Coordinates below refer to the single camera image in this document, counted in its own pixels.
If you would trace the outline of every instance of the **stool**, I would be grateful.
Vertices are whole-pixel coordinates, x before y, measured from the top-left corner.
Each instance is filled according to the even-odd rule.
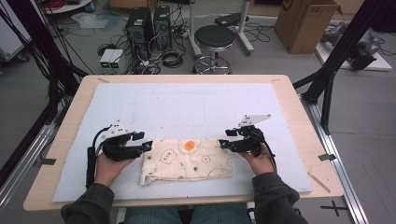
[[[195,61],[192,72],[202,75],[213,72],[214,74],[231,74],[230,64],[219,57],[218,51],[230,48],[235,41],[233,31],[219,25],[208,25],[199,28],[194,35],[197,46],[210,50],[210,56],[203,56]]]

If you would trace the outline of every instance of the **wrist-mounted device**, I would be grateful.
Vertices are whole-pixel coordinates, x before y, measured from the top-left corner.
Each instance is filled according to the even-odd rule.
[[[104,140],[96,149],[96,140],[99,135],[102,135]],[[139,158],[141,154],[150,151],[152,141],[145,142],[141,146],[127,147],[126,143],[132,138],[132,141],[144,138],[145,133],[131,132],[129,133],[126,128],[120,124],[118,120],[115,124],[99,131],[93,138],[92,146],[87,148],[88,166],[87,166],[87,182],[86,188],[93,183],[96,160],[99,152],[102,150],[107,157],[113,161],[123,161],[129,159]]]
[[[274,166],[274,170],[276,171],[275,155],[265,141],[262,130],[254,126],[254,124],[269,118],[271,118],[271,115],[245,115],[242,121],[238,124],[240,127],[239,129],[234,128],[225,131],[227,136],[238,136],[239,134],[244,138],[233,142],[219,139],[220,147],[228,148],[231,152],[248,152],[254,157],[258,157],[261,154],[267,154]]]

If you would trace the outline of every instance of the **person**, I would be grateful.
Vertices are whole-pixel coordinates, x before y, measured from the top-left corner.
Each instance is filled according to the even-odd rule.
[[[268,155],[262,153],[254,157],[249,153],[239,154],[247,160],[256,175],[252,179],[256,223],[307,223],[293,209],[293,205],[300,198],[298,192],[285,184],[275,173]],[[113,161],[104,153],[99,155],[93,184],[75,202],[62,207],[61,214],[65,223],[110,223],[110,209],[114,193],[109,187],[120,175],[122,169],[132,161]],[[131,208],[126,212],[124,223],[155,223],[152,222],[155,221],[153,219],[155,216],[158,216],[159,223],[181,223],[177,220],[177,216],[173,215],[176,208],[162,206],[155,207],[155,209],[157,210],[153,210],[152,207]],[[243,203],[200,205],[194,209],[191,218],[191,224],[249,222]]]

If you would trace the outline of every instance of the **dark sleeve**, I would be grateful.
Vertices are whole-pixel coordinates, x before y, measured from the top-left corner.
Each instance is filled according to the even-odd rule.
[[[307,223],[294,213],[293,205],[299,193],[285,184],[279,175],[267,173],[253,178],[254,217],[261,223]]]
[[[110,223],[114,193],[101,184],[92,184],[74,203],[62,207],[65,223]]]

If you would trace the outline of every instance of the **orange circle marking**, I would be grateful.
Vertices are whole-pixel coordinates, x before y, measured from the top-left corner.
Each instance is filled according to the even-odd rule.
[[[185,145],[184,145],[184,149],[190,151],[195,147],[195,143],[192,141],[188,141]]]

